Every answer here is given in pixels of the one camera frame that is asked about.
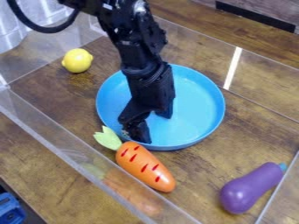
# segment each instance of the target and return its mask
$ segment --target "yellow lemon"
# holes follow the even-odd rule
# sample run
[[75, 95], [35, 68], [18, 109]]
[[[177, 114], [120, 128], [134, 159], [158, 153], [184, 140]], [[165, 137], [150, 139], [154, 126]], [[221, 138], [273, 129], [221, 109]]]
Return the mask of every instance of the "yellow lemon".
[[67, 69], [67, 71], [75, 74], [89, 69], [91, 60], [93, 57], [89, 52], [81, 48], [75, 48], [65, 53], [61, 65]]

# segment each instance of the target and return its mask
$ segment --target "transparent container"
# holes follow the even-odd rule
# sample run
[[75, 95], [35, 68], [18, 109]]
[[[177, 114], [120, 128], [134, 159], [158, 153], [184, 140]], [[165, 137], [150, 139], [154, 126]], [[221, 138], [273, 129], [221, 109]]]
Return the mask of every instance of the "transparent container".
[[[81, 15], [57, 34], [30, 32], [19, 47], [0, 55], [0, 111], [141, 222], [253, 223], [272, 191], [245, 214], [233, 216], [221, 209], [218, 192], [264, 162], [289, 163], [294, 156], [299, 70], [158, 17], [156, 21], [169, 42], [162, 59], [206, 75], [226, 103], [222, 123], [202, 142], [153, 152], [174, 176], [173, 192], [148, 188], [116, 166], [113, 152], [94, 143], [91, 134], [102, 124], [95, 94], [118, 70], [117, 50], [94, 18]], [[79, 46], [94, 61], [85, 73], [71, 75], [61, 67], [61, 56]], [[110, 185], [120, 179], [129, 188]]]

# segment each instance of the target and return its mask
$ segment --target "blue bowl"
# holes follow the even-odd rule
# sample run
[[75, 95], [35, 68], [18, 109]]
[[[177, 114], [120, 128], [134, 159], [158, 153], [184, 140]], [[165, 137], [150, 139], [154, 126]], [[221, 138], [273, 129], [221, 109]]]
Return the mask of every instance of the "blue bowl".
[[[165, 119], [150, 113], [145, 121], [152, 143], [140, 143], [153, 151], [173, 151], [196, 144], [218, 127], [225, 113], [224, 97], [214, 83], [188, 67], [170, 66], [176, 93], [172, 118]], [[129, 99], [126, 78], [118, 71], [97, 91], [95, 108], [102, 123], [122, 140], [130, 139], [121, 134], [117, 116]]]

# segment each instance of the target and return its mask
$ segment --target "wooden table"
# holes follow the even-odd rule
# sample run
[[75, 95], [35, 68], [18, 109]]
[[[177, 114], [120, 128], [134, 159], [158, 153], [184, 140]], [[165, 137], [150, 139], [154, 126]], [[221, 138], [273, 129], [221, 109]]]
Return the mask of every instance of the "wooden table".
[[[234, 46], [299, 67], [296, 35], [190, 1], [149, 4], [157, 17], [181, 26], [161, 21], [169, 39], [162, 56], [201, 71], [220, 87]], [[83, 48], [95, 58], [85, 73], [67, 75], [57, 59], [14, 81], [10, 89], [113, 161], [113, 152], [94, 143], [91, 134], [101, 126], [94, 95], [117, 70], [117, 51], [103, 37]], [[214, 133], [185, 150], [153, 153], [177, 180], [176, 190], [162, 196], [202, 223], [254, 222], [270, 192], [248, 212], [233, 216], [220, 208], [218, 190], [264, 162], [289, 163], [297, 151], [297, 74], [249, 52], [241, 59], [230, 87], [221, 89], [226, 114]], [[1, 178], [47, 223], [141, 223], [3, 115], [0, 120]]]

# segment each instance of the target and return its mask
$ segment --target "blue object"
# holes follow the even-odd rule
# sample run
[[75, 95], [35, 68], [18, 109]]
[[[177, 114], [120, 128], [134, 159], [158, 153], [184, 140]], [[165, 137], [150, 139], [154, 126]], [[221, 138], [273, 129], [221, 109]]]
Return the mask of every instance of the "blue object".
[[[225, 102], [214, 83], [197, 71], [172, 65], [176, 97], [172, 118], [153, 112], [145, 119], [152, 143], [140, 143], [148, 150], [172, 151], [196, 144], [218, 127]], [[130, 99], [126, 78], [118, 71], [102, 83], [97, 91], [95, 108], [102, 123], [124, 140], [117, 116]]]
[[0, 223], [19, 224], [23, 218], [25, 213], [14, 196], [7, 192], [0, 194]]

